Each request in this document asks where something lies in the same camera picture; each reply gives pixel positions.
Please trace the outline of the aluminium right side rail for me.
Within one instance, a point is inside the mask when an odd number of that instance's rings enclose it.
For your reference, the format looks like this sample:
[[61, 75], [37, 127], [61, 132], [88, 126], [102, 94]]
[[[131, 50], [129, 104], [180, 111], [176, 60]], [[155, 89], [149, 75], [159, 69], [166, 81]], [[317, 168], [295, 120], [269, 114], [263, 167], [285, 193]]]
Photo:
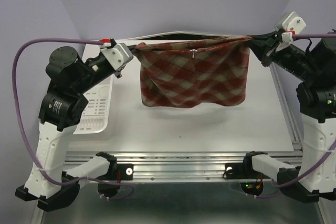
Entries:
[[275, 64], [270, 66], [270, 71], [293, 148], [295, 151], [302, 150], [303, 122], [296, 94], [296, 88], [301, 81]]

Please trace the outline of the white plastic basket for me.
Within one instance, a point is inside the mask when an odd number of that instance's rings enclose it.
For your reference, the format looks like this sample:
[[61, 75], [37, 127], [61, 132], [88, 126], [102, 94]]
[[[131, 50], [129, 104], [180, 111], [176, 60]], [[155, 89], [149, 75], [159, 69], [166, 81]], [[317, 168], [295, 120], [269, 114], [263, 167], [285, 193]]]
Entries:
[[111, 133], [108, 126], [113, 78], [108, 77], [88, 90], [88, 100], [74, 135], [80, 140], [105, 140]]

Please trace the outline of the aluminium rail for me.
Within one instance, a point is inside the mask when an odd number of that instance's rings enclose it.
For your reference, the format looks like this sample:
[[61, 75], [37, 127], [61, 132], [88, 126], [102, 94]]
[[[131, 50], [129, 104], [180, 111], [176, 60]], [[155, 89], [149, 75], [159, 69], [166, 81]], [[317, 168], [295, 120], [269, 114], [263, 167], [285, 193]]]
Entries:
[[[68, 151], [60, 162], [61, 170], [68, 170], [90, 161], [95, 151]], [[117, 152], [109, 151], [119, 164], [133, 164], [131, 183], [220, 183], [228, 163], [241, 163], [245, 152]], [[280, 162], [298, 166], [303, 164], [303, 150], [268, 152]]]
[[303, 122], [296, 94], [296, 88], [301, 81], [275, 64], [270, 66], [270, 71], [293, 148], [295, 151], [302, 150]]

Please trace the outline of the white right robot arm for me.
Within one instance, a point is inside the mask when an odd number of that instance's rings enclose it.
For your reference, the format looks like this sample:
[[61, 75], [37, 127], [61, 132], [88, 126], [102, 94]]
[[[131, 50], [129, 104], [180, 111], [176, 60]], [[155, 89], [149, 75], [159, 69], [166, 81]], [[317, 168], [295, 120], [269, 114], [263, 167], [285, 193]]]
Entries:
[[320, 38], [314, 48], [294, 45], [261, 51], [269, 45], [254, 37], [251, 50], [264, 66], [274, 63], [301, 80], [296, 88], [303, 122], [301, 166], [293, 166], [263, 152], [250, 152], [241, 170], [253, 177], [261, 173], [274, 181], [285, 196], [300, 202], [335, 200], [335, 31], [327, 34], [287, 33], [290, 41]]

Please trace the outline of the aluminium front rail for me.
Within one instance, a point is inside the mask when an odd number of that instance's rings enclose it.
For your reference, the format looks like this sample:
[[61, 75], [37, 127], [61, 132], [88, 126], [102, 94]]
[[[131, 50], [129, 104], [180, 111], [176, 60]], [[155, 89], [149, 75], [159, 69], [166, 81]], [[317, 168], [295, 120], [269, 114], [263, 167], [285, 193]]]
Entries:
[[[68, 170], [90, 161], [95, 151], [68, 151], [60, 162], [61, 170]], [[131, 183], [220, 183], [228, 163], [241, 163], [245, 152], [117, 152], [109, 151], [119, 164], [133, 164]], [[268, 152], [280, 162], [298, 166], [303, 164], [303, 150]]]

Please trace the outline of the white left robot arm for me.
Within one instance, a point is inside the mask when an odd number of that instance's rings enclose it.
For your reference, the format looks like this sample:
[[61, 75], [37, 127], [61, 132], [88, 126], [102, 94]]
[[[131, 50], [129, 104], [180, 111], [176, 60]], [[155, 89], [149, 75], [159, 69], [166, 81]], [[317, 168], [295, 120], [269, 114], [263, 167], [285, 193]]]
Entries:
[[86, 61], [69, 46], [51, 53], [46, 67], [50, 84], [38, 116], [38, 147], [27, 182], [15, 191], [18, 198], [36, 200], [38, 208], [50, 212], [70, 206], [89, 181], [103, 183], [118, 177], [117, 159], [105, 152], [70, 170], [64, 170], [64, 160], [88, 105], [85, 93], [111, 75], [119, 75], [131, 58], [120, 45], [102, 48]]

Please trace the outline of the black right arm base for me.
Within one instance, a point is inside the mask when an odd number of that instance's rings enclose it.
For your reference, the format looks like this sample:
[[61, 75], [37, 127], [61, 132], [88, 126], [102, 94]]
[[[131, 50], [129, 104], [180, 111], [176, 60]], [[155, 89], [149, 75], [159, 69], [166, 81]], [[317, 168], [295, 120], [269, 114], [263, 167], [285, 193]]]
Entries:
[[225, 180], [241, 180], [241, 190], [257, 198], [262, 198], [264, 180], [269, 179], [261, 172], [246, 168], [243, 163], [226, 163], [222, 177]]

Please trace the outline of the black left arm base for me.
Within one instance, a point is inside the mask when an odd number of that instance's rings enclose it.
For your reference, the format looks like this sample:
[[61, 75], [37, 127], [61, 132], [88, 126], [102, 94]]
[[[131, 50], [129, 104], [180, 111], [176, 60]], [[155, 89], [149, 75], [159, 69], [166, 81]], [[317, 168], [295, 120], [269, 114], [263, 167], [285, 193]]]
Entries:
[[133, 164], [114, 164], [106, 174], [94, 178], [91, 182], [98, 183], [97, 192], [101, 199], [122, 200], [134, 193], [134, 187], [128, 184], [133, 180], [133, 174]]

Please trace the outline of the red plaid skirt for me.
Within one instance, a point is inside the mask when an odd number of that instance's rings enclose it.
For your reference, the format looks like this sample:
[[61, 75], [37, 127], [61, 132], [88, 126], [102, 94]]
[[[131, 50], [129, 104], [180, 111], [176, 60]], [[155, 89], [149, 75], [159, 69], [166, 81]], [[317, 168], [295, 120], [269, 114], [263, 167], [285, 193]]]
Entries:
[[237, 106], [246, 99], [252, 38], [140, 43], [141, 100], [147, 107], [193, 108], [202, 103]]

